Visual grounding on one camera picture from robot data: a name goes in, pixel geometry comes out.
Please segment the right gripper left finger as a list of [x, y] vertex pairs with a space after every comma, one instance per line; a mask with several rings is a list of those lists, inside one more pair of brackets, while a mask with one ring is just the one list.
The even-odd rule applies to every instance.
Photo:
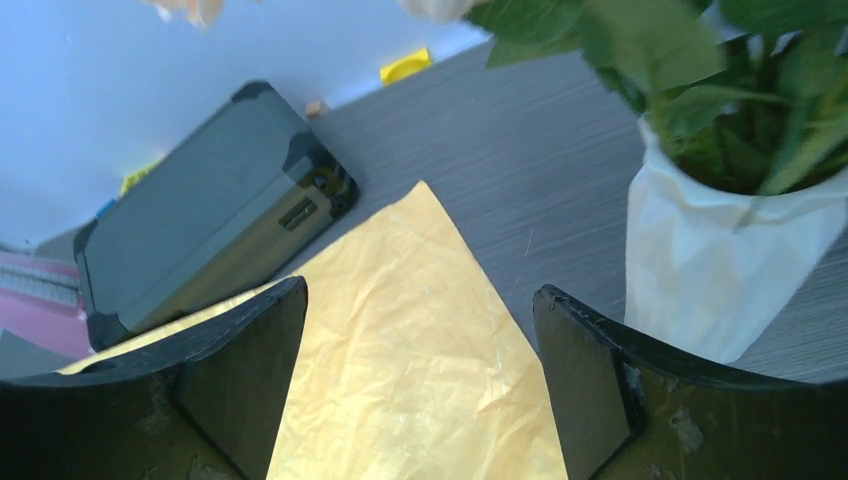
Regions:
[[263, 479], [304, 330], [285, 279], [74, 374], [1, 384], [5, 479]]

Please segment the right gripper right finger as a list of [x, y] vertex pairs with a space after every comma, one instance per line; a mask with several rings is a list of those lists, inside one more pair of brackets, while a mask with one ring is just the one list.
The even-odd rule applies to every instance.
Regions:
[[718, 364], [553, 285], [533, 316], [571, 479], [843, 479], [847, 384]]

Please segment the orange flower bouquet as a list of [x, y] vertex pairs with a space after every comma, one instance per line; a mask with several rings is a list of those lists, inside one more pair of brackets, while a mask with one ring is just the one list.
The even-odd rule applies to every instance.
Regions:
[[430, 186], [299, 267], [272, 479], [562, 479], [545, 377]]

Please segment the large peach rose stem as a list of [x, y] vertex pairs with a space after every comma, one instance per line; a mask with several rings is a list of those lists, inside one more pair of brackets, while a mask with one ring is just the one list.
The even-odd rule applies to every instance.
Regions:
[[433, 22], [464, 20], [491, 35], [488, 67], [578, 51], [624, 94], [689, 87], [726, 68], [696, 1], [403, 1]]

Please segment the white ribbed vase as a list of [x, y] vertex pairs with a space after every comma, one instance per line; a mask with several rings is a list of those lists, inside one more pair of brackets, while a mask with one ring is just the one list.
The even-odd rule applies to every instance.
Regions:
[[678, 169], [648, 122], [628, 191], [625, 323], [728, 364], [760, 337], [847, 224], [847, 176], [755, 198]]

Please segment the blue toy block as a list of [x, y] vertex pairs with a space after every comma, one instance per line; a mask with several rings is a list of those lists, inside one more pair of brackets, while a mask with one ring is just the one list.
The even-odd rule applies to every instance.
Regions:
[[110, 209], [112, 209], [117, 204], [118, 199], [112, 198], [107, 201], [101, 208], [99, 208], [95, 214], [97, 219], [103, 217]]

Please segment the dark grey hard case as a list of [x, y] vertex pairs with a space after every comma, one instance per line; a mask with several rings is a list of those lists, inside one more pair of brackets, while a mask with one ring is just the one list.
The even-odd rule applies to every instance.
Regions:
[[269, 281], [358, 187], [265, 81], [243, 85], [80, 229], [90, 345], [118, 345]]

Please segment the yellow toy block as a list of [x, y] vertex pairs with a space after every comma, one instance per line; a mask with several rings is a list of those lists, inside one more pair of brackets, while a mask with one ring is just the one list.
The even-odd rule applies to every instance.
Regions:
[[147, 166], [135, 171], [134, 173], [125, 176], [122, 180], [120, 196], [123, 197], [127, 194], [127, 192], [132, 189], [135, 185], [137, 185], [143, 178], [145, 178], [151, 171], [153, 171], [160, 163], [162, 159], [158, 159]]

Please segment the small yellow toy piece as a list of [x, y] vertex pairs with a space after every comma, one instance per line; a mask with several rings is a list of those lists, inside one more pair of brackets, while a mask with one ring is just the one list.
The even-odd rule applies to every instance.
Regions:
[[381, 83], [384, 86], [397, 83], [430, 68], [432, 64], [429, 50], [421, 48], [381, 67], [379, 70]]

